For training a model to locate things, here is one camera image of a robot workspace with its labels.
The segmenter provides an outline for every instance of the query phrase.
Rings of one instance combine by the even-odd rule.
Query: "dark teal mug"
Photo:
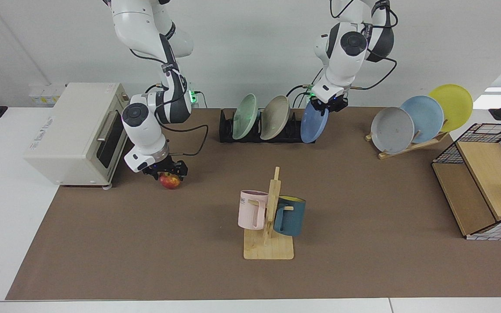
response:
[[[276,210],[274,230],[286,236],[298,236],[301,233],[306,201],[294,196],[280,196]]]

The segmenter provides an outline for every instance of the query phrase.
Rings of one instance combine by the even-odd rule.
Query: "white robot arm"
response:
[[[121,117],[127,136],[134,143],[125,162],[134,171],[187,174],[182,161],[173,162],[161,124],[183,123],[191,113],[187,80],[179,72],[177,56],[193,51],[192,39],[177,29],[164,4],[169,0],[104,0],[111,8],[117,37],[137,57],[161,64],[159,76],[163,90],[131,98]]]
[[[364,6],[371,10],[372,23],[363,19]],[[394,33],[390,25],[389,0],[338,0],[335,12],[341,12],[330,34],[316,41],[314,52],[322,60],[324,73],[312,87],[313,105],[324,111],[339,111],[364,60],[378,62],[393,48]]]

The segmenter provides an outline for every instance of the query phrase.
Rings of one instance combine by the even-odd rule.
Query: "mug handle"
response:
[[[253,216],[252,224],[253,224],[254,228],[258,228],[258,216],[260,215],[261,211],[263,211],[263,212],[266,211],[266,202],[260,201],[260,200],[256,200],[255,202],[258,202],[258,212],[257,212],[257,214],[254,214],[254,216]]]
[[[284,231],[284,211],[293,211],[295,210],[292,206],[287,206],[286,204],[278,204],[278,213],[276,214],[276,219],[280,218],[280,232]]]

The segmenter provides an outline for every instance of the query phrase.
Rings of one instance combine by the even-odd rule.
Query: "yellow plate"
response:
[[[441,131],[452,131],[463,126],[473,113],[473,98],[469,91],[459,85],[442,85],[429,94],[433,97],[444,111],[447,122]]]

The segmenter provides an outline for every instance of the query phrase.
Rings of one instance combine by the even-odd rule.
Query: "apple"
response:
[[[162,186],[169,190],[174,190],[181,184],[179,176],[171,173],[160,173],[159,181]]]

